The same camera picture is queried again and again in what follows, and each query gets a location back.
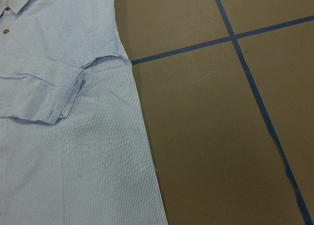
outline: brown floor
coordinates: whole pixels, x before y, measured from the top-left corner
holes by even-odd
[[[130,60],[227,37],[215,0],[115,0]],[[314,0],[222,0],[235,33]],[[314,21],[239,40],[314,219]],[[170,225],[304,224],[231,42],[133,66]]]

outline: folded sleeve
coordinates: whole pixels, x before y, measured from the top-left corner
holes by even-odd
[[[0,117],[54,125],[66,118],[83,70],[46,58],[0,50]]]

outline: brown surface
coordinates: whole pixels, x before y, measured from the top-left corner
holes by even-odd
[[[222,0],[235,33],[312,16],[314,0]]]
[[[240,40],[314,218],[314,22]]]
[[[215,0],[115,0],[130,60],[228,36]]]
[[[133,67],[170,225],[300,225],[231,43]]]

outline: blue tape line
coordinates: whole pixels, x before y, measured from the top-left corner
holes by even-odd
[[[230,37],[225,37],[225,38],[212,40],[212,41],[204,42],[204,43],[197,44],[197,45],[192,45],[192,46],[185,47],[185,48],[178,49],[178,50],[172,50],[172,51],[169,51],[169,52],[164,52],[164,53],[160,53],[160,54],[157,54],[157,55],[140,58],[140,59],[132,61],[131,63],[132,63],[132,65],[137,65],[139,63],[149,62],[149,61],[153,61],[153,60],[164,58],[164,57],[169,57],[169,56],[176,55],[176,54],[183,53],[183,52],[188,52],[188,51],[192,51],[192,50],[198,50],[198,49],[201,49],[201,48],[204,48],[204,47],[208,47],[208,46],[212,46],[212,45],[218,45],[218,44],[221,44],[221,43],[224,43],[224,42],[227,42],[227,41],[231,41],[231,38]]]
[[[313,225],[313,222],[311,220],[310,214],[308,212],[308,209],[307,209],[307,207],[305,205],[305,202],[304,202],[303,197],[301,195],[301,192],[299,190],[298,184],[297,184],[297,182],[296,182],[296,180],[295,180],[295,178],[293,176],[293,173],[292,173],[291,168],[289,166],[289,163],[288,163],[288,160],[287,160],[286,155],[284,153],[284,150],[283,150],[283,148],[282,148],[282,146],[280,144],[280,141],[278,139],[278,136],[276,134],[275,128],[274,128],[274,126],[273,126],[273,124],[272,124],[272,122],[270,120],[270,117],[268,115],[266,107],[265,107],[265,105],[264,105],[264,103],[262,101],[261,95],[260,95],[260,93],[259,93],[259,91],[257,89],[256,83],[255,83],[255,81],[253,79],[251,71],[250,71],[248,65],[246,64],[246,62],[245,62],[245,60],[243,58],[243,54],[242,54],[242,50],[241,50],[240,44],[237,41],[237,36],[235,35],[234,30],[232,29],[232,26],[230,24],[230,21],[228,19],[228,16],[226,14],[226,11],[225,11],[225,9],[223,7],[223,4],[222,4],[221,0],[216,0],[216,3],[218,5],[219,11],[221,13],[221,16],[222,16],[222,18],[223,18],[223,20],[225,22],[227,30],[228,30],[228,32],[230,34],[230,37],[232,39],[232,43],[233,43],[233,45],[235,47],[237,56],[238,56],[238,58],[239,58],[239,60],[241,62],[241,65],[243,67],[243,70],[245,72],[247,80],[248,80],[248,82],[249,82],[249,84],[251,86],[253,95],[254,95],[255,100],[256,100],[256,102],[257,102],[257,104],[259,106],[259,109],[261,111],[262,117],[263,117],[264,122],[265,122],[265,124],[267,126],[268,132],[270,133],[271,137],[273,138],[273,140],[274,140],[274,142],[275,142],[275,144],[277,146],[277,149],[278,149],[278,151],[280,153],[280,156],[282,158],[282,161],[283,161],[283,163],[285,165],[286,175],[289,178],[290,183],[292,184],[292,187],[294,189],[294,192],[295,192],[295,195],[296,195],[296,198],[297,198],[297,203],[298,203],[299,209],[301,211],[303,220],[304,220],[306,225]]]
[[[261,28],[261,29],[257,29],[257,30],[248,31],[248,32],[245,32],[245,33],[238,34],[238,35],[236,35],[236,37],[238,39],[240,39],[240,38],[248,37],[248,36],[251,36],[251,35],[257,35],[257,34],[265,33],[265,32],[268,32],[268,31],[277,30],[277,29],[281,29],[281,28],[284,28],[284,27],[292,26],[292,25],[297,25],[297,24],[300,24],[300,23],[307,23],[307,22],[310,22],[310,21],[314,21],[314,16],[310,16],[310,17],[306,17],[306,18],[300,18],[300,19],[297,19],[297,20],[293,20],[293,21],[289,21],[289,22],[285,22],[285,23],[280,23],[280,24],[277,24],[277,25],[271,25],[271,26],[267,26],[267,27],[264,27],[264,28]]]

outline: light blue shirt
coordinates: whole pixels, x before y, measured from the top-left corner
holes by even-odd
[[[0,224],[166,225],[114,0],[2,2]]]

